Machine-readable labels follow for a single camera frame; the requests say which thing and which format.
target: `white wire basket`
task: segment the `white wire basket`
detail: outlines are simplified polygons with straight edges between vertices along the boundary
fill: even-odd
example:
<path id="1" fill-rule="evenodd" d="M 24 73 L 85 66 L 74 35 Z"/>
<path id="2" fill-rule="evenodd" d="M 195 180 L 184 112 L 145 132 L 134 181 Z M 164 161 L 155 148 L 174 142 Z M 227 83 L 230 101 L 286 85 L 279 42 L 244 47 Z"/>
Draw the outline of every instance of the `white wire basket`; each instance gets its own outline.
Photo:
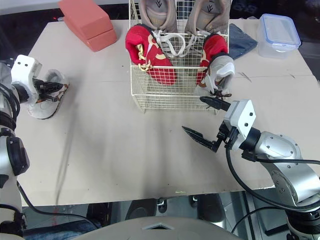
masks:
<path id="1" fill-rule="evenodd" d="M 178 33 L 184 37 L 186 43 L 189 43 L 193 35 L 185 33 L 185 26 L 195 0 L 176 0 L 175 2 Z M 129 28 L 141 23 L 139 3 L 129 0 Z M 229 49 L 229 28 L 221 36 L 226 40 Z M 197 73 L 206 69 L 206 67 L 199 67 L 205 38 L 205 35 L 198 34 L 194 45 L 184 57 L 169 57 L 171 53 L 169 49 L 162 48 L 172 66 L 153 66 L 153 68 L 161 69 L 160 72 L 164 76 L 168 75 L 166 73 L 169 73 L 169 69 L 171 72 L 174 69 L 176 80 L 173 85 L 157 82 L 148 73 L 141 71 L 137 65 L 130 63 L 131 95 L 143 112 L 146 109 L 210 110 L 207 104 L 199 100 L 199 96 L 194 95 Z M 171 41 L 171 43 L 173 46 L 179 44 L 178 41 Z"/>

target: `pink foam block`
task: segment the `pink foam block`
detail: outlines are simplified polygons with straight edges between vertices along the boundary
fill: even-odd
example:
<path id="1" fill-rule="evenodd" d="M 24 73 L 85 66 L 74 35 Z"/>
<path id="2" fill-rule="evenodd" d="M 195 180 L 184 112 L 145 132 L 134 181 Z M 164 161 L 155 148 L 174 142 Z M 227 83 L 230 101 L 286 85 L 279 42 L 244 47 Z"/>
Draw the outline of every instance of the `pink foam block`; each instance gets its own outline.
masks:
<path id="1" fill-rule="evenodd" d="M 62 0 L 59 3 L 68 28 L 96 52 L 117 41 L 108 14 L 92 0 Z"/>

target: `gray sneaker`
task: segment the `gray sneaker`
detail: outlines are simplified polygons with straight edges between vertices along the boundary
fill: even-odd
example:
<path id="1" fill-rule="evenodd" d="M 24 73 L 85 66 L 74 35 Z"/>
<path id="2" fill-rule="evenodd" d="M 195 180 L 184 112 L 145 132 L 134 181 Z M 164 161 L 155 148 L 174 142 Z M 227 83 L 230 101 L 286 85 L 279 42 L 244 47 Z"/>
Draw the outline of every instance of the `gray sneaker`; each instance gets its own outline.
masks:
<path id="1" fill-rule="evenodd" d="M 139 12 L 142 24 L 152 30 L 177 33 L 177 12 L 174 0 L 141 0 Z"/>
<path id="2" fill-rule="evenodd" d="M 197 31 L 226 34 L 228 31 L 231 0 L 195 0 L 185 26 L 186 33 Z"/>
<path id="3" fill-rule="evenodd" d="M 220 53 L 215 56 L 206 72 L 205 77 L 195 87 L 195 96 L 210 96 L 220 91 L 222 95 L 228 93 L 231 79 L 235 75 L 234 60 L 227 53 Z"/>

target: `container lid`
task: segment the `container lid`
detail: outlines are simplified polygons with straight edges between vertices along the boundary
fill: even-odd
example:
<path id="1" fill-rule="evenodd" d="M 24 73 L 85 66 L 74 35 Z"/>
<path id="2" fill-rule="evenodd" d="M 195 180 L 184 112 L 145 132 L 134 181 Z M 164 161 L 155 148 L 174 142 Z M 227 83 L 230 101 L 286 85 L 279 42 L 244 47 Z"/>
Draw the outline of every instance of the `container lid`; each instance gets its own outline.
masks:
<path id="1" fill-rule="evenodd" d="M 299 35 L 290 17 L 265 13 L 260 20 L 265 40 L 274 47 L 297 49 L 300 46 Z"/>

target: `white table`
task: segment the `white table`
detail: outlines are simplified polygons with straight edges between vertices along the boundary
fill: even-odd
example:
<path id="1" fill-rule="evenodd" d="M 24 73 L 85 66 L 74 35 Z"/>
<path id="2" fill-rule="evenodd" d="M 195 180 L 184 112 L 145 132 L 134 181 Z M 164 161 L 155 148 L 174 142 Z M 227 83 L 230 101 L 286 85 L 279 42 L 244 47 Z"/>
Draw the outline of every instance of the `white table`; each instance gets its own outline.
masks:
<path id="1" fill-rule="evenodd" d="M 257 20 L 233 20 L 256 37 Z M 118 41 L 87 48 L 63 22 L 49 23 L 30 56 L 70 79 L 58 112 L 30 117 L 21 107 L 16 135 L 31 167 L 19 181 L 35 205 L 113 202 L 142 198 L 239 191 L 223 146 L 218 153 L 193 141 L 181 128 L 216 139 L 224 113 L 152 111 L 143 114 L 130 94 L 127 20 L 112 21 Z M 254 126 L 295 139 L 305 159 L 320 159 L 320 88 L 298 51 L 286 60 L 257 50 L 235 61 L 232 100 L 251 99 Z M 259 163 L 232 154 L 235 169 L 253 189 L 273 183 Z M 312 166 L 318 174 L 320 167 Z"/>

